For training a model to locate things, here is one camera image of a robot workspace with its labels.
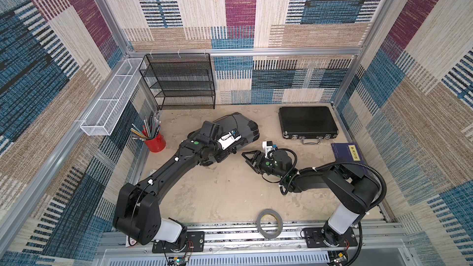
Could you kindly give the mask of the black aluminium poker case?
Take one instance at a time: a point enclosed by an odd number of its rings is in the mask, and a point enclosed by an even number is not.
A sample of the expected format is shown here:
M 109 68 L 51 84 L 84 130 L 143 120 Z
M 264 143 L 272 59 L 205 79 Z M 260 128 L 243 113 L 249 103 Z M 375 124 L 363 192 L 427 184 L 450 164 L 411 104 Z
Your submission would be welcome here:
M 291 140 L 329 140 L 337 138 L 339 129 L 326 106 L 281 107 L 279 119 L 282 136 Z

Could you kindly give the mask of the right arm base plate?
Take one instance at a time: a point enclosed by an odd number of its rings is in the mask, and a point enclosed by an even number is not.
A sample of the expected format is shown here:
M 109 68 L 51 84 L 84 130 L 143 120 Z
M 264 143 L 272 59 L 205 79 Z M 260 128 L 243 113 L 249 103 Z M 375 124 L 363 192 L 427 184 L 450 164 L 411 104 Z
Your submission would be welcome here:
M 349 227 L 343 235 L 337 233 L 327 235 L 323 227 L 309 227 L 302 230 L 302 237 L 308 248 L 356 248 L 358 246 L 352 227 Z

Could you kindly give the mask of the grey plastic poker case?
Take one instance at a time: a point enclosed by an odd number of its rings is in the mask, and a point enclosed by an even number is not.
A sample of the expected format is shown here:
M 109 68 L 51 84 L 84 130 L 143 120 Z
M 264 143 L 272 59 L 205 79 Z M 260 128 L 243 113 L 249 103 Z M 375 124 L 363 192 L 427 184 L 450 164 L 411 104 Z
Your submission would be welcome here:
M 212 126 L 214 124 L 218 125 L 217 134 L 214 139 L 217 143 L 223 134 L 228 133 L 233 129 L 237 129 L 239 131 L 241 139 L 232 144 L 231 147 L 236 146 L 237 148 L 241 148 L 257 141 L 260 137 L 257 123 L 239 112 L 225 115 L 215 121 L 205 121 L 203 125 L 208 123 L 210 123 Z

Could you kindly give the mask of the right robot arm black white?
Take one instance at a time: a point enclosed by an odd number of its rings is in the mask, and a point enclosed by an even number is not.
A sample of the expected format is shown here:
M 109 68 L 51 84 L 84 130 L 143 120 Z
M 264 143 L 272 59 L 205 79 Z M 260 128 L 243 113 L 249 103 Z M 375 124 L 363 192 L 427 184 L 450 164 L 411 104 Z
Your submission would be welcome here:
M 352 225 L 383 201 L 386 181 L 374 168 L 359 161 L 335 161 L 319 167 L 297 169 L 298 157 L 290 149 L 242 153 L 248 166 L 260 175 L 276 176 L 282 195 L 328 188 L 340 201 L 319 236 L 327 246 L 341 246 Z

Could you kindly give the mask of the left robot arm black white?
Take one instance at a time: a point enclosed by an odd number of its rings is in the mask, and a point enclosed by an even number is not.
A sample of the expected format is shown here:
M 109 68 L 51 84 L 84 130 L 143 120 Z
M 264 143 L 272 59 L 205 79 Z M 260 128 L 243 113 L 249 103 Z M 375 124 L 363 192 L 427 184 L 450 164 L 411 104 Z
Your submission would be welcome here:
M 151 176 L 133 185 L 125 184 L 118 194 L 113 227 L 141 245 L 160 233 L 175 241 L 181 231 L 161 230 L 160 203 L 176 182 L 188 171 L 212 156 L 220 155 L 241 139 L 238 123 L 212 123 L 180 143 L 176 153 Z

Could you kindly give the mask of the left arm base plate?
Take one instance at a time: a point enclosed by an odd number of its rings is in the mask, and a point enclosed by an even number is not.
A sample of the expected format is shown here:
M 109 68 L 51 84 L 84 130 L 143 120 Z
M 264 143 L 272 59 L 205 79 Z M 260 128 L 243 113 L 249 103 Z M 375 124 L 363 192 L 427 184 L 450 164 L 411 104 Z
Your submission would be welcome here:
M 190 231 L 181 233 L 173 243 L 167 241 L 154 241 L 152 252 L 154 254 L 203 252 L 205 241 L 204 231 Z

